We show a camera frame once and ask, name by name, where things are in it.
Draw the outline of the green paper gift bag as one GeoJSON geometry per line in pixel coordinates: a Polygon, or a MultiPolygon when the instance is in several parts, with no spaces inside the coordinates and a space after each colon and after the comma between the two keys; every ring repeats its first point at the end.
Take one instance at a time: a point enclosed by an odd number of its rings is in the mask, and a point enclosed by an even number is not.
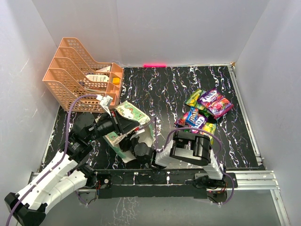
{"type": "Polygon", "coordinates": [[[124,163],[152,154],[155,141],[151,118],[132,103],[125,101],[114,109],[122,131],[103,138],[124,163]]]}

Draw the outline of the green Fox's candy bag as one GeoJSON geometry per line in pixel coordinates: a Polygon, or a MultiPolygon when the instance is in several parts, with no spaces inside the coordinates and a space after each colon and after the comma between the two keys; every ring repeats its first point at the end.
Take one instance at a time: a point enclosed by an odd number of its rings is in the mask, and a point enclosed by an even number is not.
{"type": "Polygon", "coordinates": [[[201,110],[201,113],[207,118],[215,119],[214,115],[207,109],[201,110]]]}

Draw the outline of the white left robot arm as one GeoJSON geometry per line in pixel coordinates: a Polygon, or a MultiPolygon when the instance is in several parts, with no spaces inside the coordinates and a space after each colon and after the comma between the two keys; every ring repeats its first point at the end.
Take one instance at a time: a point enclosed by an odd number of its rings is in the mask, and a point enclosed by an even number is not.
{"type": "Polygon", "coordinates": [[[95,171],[82,160],[92,151],[92,141],[111,132],[126,135],[140,123],[120,115],[116,110],[102,114],[95,121],[91,113],[82,113],[66,131],[63,150],[26,187],[9,193],[4,201],[9,217],[23,226],[39,226],[50,210],[61,200],[82,187],[92,188],[97,183],[95,171]]]}

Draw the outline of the green spring tea candy bag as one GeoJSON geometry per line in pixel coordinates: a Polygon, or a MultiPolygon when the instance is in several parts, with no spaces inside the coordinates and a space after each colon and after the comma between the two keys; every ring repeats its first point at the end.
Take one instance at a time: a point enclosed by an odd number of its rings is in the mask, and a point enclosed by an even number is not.
{"type": "Polygon", "coordinates": [[[191,96],[185,101],[185,104],[187,106],[192,106],[195,107],[197,109],[199,109],[202,112],[207,112],[207,109],[198,102],[199,97],[201,97],[203,94],[205,94],[206,91],[201,90],[201,89],[197,89],[196,91],[194,91],[191,96]]]}

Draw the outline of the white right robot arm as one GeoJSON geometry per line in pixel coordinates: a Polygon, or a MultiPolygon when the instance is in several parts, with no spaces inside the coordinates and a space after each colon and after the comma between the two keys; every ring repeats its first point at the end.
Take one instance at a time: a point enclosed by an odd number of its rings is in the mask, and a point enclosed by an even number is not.
{"type": "Polygon", "coordinates": [[[175,160],[201,166],[206,174],[198,180],[197,186],[210,189],[226,187],[226,170],[217,160],[207,133],[177,130],[172,135],[166,146],[158,150],[154,146],[152,131],[137,130],[122,139],[119,147],[128,161],[135,160],[148,169],[164,169],[175,160]]]}

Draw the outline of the blue M&M's candy bag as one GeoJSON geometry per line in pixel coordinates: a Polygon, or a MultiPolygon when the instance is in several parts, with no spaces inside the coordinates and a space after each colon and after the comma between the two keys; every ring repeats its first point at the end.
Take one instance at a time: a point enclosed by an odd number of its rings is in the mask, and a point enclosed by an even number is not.
{"type": "Polygon", "coordinates": [[[189,126],[197,126],[199,118],[199,109],[191,106],[190,110],[187,112],[187,116],[185,118],[185,123],[189,126]]]}

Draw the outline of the red candy bag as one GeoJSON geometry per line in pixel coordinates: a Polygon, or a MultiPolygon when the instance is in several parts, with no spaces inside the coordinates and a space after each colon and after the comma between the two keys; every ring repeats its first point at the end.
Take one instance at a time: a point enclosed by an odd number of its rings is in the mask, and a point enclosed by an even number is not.
{"type": "Polygon", "coordinates": [[[190,127],[202,129],[207,122],[207,118],[201,114],[198,114],[194,120],[191,120],[191,111],[186,112],[182,117],[175,121],[176,127],[190,127]]]}

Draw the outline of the purple Fox's berries candy bag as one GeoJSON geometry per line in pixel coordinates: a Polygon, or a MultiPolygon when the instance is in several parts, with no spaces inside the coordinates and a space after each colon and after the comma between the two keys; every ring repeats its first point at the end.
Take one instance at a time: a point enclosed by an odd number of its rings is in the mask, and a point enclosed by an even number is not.
{"type": "Polygon", "coordinates": [[[203,105],[215,119],[221,118],[233,108],[233,104],[217,88],[202,94],[197,102],[203,105]]]}

